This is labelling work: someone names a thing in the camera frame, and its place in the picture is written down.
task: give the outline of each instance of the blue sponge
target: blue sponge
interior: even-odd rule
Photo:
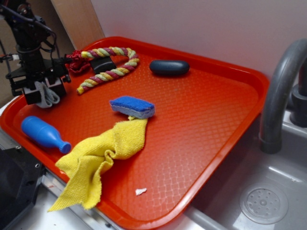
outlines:
[[[110,104],[113,111],[119,111],[139,119],[149,118],[155,112],[154,104],[129,96],[119,97],[110,101]]]

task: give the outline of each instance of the orange tray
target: orange tray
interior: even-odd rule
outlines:
[[[262,110],[268,80],[244,67],[122,37],[109,37],[84,50],[130,47],[140,57],[135,71],[94,87],[82,95],[76,88],[94,72],[72,75],[67,95],[49,109],[27,105],[24,96],[12,102],[0,118],[2,129],[28,149],[64,182],[68,177],[55,162],[57,149],[36,145],[21,131],[22,120],[36,115],[59,130],[74,147],[100,135],[127,116],[113,112],[109,101],[123,95],[155,104],[144,149],[102,175],[97,208],[125,229],[153,229],[173,220],[191,202],[214,170]],[[155,59],[183,60],[190,71],[161,77],[149,70]],[[114,59],[121,63],[124,59]],[[138,188],[147,192],[135,195]]]

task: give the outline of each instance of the blue bottle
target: blue bottle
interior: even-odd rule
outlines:
[[[26,117],[21,124],[21,129],[26,135],[44,147],[56,147],[65,154],[71,150],[71,144],[61,139],[59,131],[37,116]]]

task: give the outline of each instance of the sink drain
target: sink drain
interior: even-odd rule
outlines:
[[[273,224],[287,214],[288,200],[276,186],[252,184],[242,192],[240,207],[250,220],[258,224]]]

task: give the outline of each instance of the yellow towel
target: yellow towel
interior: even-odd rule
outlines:
[[[56,166],[70,180],[48,211],[61,210],[81,204],[91,209],[100,201],[100,175],[113,166],[113,159],[125,160],[140,151],[145,143],[147,119],[129,117],[97,137],[79,142],[73,150],[59,159]]]

